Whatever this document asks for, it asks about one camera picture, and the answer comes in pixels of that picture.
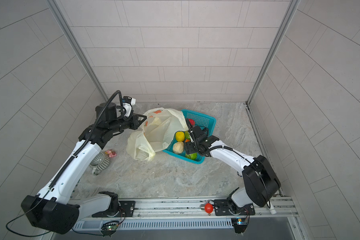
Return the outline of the green guava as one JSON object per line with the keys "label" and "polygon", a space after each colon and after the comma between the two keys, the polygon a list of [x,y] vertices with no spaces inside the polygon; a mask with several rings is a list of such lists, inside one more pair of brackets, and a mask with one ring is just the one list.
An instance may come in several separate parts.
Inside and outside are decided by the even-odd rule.
{"label": "green guava", "polygon": [[197,154],[197,153],[186,154],[185,157],[186,157],[187,159],[190,159],[190,160],[195,161],[195,160],[197,159],[197,157],[198,157],[198,154]]}

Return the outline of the cream plastic bag orange print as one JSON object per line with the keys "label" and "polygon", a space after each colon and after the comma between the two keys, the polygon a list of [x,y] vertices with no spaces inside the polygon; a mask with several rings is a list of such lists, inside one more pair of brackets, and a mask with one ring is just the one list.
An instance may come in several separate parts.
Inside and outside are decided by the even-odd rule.
{"label": "cream plastic bag orange print", "polygon": [[135,160],[151,161],[157,152],[168,148],[176,132],[187,131],[188,126],[178,110],[156,108],[144,115],[147,119],[128,138],[127,153]]}

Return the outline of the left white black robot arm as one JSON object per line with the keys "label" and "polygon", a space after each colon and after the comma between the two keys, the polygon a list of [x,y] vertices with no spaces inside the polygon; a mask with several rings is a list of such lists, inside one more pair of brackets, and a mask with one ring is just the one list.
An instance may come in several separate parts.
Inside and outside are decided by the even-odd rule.
{"label": "left white black robot arm", "polygon": [[65,234],[83,218],[92,215],[114,217],[120,214],[116,193],[103,191],[76,203],[71,201],[71,195],[107,142],[126,129],[136,130],[146,120],[146,116],[134,113],[135,103],[135,99],[125,97],[119,106],[103,103],[96,107],[95,123],[79,136],[74,151],[62,167],[37,195],[26,196],[22,201],[22,210],[33,227]]}

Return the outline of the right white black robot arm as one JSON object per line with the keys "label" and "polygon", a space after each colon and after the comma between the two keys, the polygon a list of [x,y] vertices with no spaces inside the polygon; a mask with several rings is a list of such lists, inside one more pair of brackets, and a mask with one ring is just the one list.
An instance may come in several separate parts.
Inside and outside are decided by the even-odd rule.
{"label": "right white black robot arm", "polygon": [[207,128],[191,126],[188,133],[191,140],[185,145],[187,154],[198,153],[202,157],[218,159],[243,178],[245,186],[234,190],[224,204],[230,214],[245,212],[248,215],[252,205],[266,206],[272,215],[277,213],[271,198],[281,187],[281,182],[266,157],[245,155],[227,146],[218,137],[209,136]]}

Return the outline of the beige pear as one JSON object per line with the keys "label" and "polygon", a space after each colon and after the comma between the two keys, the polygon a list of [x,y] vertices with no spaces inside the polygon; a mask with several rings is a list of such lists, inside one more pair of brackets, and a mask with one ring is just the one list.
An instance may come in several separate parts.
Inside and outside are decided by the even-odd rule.
{"label": "beige pear", "polygon": [[173,153],[180,155],[184,151],[184,142],[176,142],[172,148]]}

